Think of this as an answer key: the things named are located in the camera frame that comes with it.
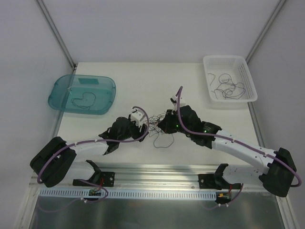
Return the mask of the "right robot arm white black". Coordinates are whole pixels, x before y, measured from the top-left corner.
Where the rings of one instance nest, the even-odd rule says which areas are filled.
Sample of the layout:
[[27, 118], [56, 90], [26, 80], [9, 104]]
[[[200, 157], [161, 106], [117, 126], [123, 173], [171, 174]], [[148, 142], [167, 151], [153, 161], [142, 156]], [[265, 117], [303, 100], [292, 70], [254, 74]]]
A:
[[286, 197], [293, 185], [296, 167], [288, 150], [272, 150], [245, 143], [213, 123], [202, 121], [190, 106], [167, 110], [157, 125], [164, 133], [182, 133], [199, 146], [228, 153], [246, 163], [236, 166], [222, 163], [214, 174], [203, 180], [204, 186], [217, 190], [230, 185], [262, 186], [278, 197]]

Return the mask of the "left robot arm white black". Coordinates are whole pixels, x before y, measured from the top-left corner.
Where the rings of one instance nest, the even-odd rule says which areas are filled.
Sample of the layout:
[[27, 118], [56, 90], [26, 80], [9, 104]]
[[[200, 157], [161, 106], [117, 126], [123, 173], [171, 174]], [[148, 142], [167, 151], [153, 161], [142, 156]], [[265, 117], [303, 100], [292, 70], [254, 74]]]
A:
[[54, 187], [62, 181], [73, 186], [101, 186], [106, 178], [93, 161], [95, 156], [108, 155], [123, 143], [143, 141], [148, 134], [149, 119], [131, 114], [118, 117], [102, 134], [93, 140], [68, 144], [54, 137], [31, 160], [30, 167], [38, 175], [38, 183]]

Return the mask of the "teal translucent plastic bin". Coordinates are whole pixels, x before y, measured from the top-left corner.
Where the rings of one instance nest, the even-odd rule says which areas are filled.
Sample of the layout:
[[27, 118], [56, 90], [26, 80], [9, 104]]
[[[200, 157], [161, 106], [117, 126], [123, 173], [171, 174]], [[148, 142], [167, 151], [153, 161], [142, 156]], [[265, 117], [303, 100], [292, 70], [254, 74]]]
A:
[[115, 96], [116, 84], [110, 77], [69, 74], [54, 83], [48, 104], [67, 113], [103, 115], [113, 105]]

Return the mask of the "white perforated plastic basket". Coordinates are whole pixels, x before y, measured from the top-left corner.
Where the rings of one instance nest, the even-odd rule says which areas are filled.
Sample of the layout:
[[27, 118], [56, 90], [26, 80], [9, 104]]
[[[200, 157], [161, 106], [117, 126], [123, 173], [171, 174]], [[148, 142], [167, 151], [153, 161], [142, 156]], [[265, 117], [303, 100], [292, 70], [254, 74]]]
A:
[[207, 55], [203, 57], [203, 67], [213, 107], [235, 109], [257, 100], [257, 91], [244, 57]]

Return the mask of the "aluminium mounting rail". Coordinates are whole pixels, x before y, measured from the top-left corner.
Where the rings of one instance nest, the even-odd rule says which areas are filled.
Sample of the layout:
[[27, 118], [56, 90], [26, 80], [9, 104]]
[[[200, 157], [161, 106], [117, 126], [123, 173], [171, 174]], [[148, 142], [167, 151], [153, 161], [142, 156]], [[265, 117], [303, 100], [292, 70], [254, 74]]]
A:
[[[214, 177], [224, 175], [227, 164], [219, 166], [173, 166], [173, 165], [132, 165], [122, 163], [97, 163], [102, 172], [114, 172], [114, 187], [127, 186], [177, 186], [177, 187], [198, 187], [198, 174], [214, 174]], [[248, 183], [261, 186], [259, 180], [261, 172], [254, 167], [241, 166], [229, 170], [235, 181], [228, 183]], [[71, 182], [62, 181], [58, 185], [72, 185]]]

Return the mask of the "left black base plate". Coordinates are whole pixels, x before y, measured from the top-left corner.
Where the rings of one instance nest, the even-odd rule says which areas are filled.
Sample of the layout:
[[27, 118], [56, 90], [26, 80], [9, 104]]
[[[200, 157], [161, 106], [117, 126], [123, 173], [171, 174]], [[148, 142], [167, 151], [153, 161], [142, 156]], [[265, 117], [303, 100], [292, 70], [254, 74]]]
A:
[[97, 184], [102, 187], [113, 187], [115, 182], [114, 172], [101, 172], [98, 175]]

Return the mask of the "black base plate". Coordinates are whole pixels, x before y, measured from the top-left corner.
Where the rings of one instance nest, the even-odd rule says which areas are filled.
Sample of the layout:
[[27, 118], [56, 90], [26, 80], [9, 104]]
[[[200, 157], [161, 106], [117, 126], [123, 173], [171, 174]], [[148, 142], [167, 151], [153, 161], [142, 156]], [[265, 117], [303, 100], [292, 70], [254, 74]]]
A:
[[97, 184], [102, 187], [113, 187], [115, 182], [114, 172], [101, 172], [98, 175]]
[[235, 189], [241, 188], [240, 183], [228, 183], [222, 177], [214, 177], [214, 174], [198, 174], [198, 183], [200, 189]]

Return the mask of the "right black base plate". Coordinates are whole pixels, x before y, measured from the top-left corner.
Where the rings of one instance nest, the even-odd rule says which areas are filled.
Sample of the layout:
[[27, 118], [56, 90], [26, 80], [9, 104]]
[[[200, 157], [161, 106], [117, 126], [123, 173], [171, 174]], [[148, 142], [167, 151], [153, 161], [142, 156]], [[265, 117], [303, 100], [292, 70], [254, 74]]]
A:
[[198, 183], [200, 189], [235, 189], [241, 188], [240, 183], [228, 183], [222, 177], [214, 177], [214, 174], [198, 174]]

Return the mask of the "right aluminium frame post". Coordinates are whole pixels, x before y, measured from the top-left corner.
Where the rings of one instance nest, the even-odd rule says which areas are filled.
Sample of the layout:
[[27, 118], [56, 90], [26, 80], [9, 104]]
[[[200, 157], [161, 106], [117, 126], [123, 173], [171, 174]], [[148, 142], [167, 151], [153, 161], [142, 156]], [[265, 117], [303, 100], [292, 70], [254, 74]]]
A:
[[255, 53], [258, 51], [258, 49], [259, 49], [260, 45], [263, 43], [266, 35], [270, 31], [270, 29], [273, 26], [273, 24], [275, 23], [277, 17], [279, 16], [279, 14], [281, 13], [281, 11], [283, 10], [283, 8], [285, 7], [285, 5], [287, 3], [288, 3], [288, 0], [278, 0], [277, 1], [274, 9], [271, 11], [267, 21], [265, 22], [263, 28], [259, 32], [257, 38], [255, 39], [255, 41], [245, 59], [247, 64], [250, 63], [250, 61], [254, 57]]

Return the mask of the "aluminium frame post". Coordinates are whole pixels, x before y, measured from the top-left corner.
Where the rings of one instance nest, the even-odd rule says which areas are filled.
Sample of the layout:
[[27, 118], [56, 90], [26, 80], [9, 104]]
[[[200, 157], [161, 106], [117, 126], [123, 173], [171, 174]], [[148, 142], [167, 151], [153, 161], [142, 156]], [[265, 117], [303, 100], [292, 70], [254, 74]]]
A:
[[267, 21], [265, 22], [263, 28], [259, 32], [257, 38], [255, 39], [255, 41], [245, 59], [247, 64], [250, 63], [250, 61], [254, 57], [255, 53], [258, 51], [258, 49], [259, 49], [260, 45], [263, 43], [266, 35], [270, 31], [270, 29], [273, 26], [273, 24], [275, 23], [277, 17], [279, 16], [279, 14], [281, 13], [281, 11], [283, 10], [283, 8], [285, 7], [285, 5], [287, 3], [288, 3], [288, 0], [278, 0], [277, 1], [274, 9], [271, 11]]
[[35, 0], [37, 6], [39, 7], [45, 21], [47, 22], [47, 25], [50, 29], [50, 31], [52, 32], [55, 40], [57, 41], [57, 44], [59, 45], [63, 55], [65, 56], [69, 66], [72, 68], [72, 70], [74, 71], [75, 68], [77, 67], [77, 64], [75, 63], [75, 61], [73, 60], [45, 2], [43, 0]]

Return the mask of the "left aluminium frame post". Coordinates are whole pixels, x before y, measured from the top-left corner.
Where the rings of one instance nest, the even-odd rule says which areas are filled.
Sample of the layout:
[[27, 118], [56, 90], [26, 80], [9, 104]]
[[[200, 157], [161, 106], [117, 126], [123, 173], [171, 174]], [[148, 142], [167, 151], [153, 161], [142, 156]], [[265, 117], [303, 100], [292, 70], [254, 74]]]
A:
[[57, 41], [57, 44], [59, 45], [63, 55], [65, 56], [69, 66], [72, 68], [72, 70], [74, 71], [75, 68], [77, 67], [77, 64], [75, 63], [75, 61], [73, 60], [45, 2], [43, 0], [35, 0], [37, 6], [39, 7], [45, 21], [47, 22], [47, 25], [50, 29], [50, 31], [52, 32], [55, 40]]

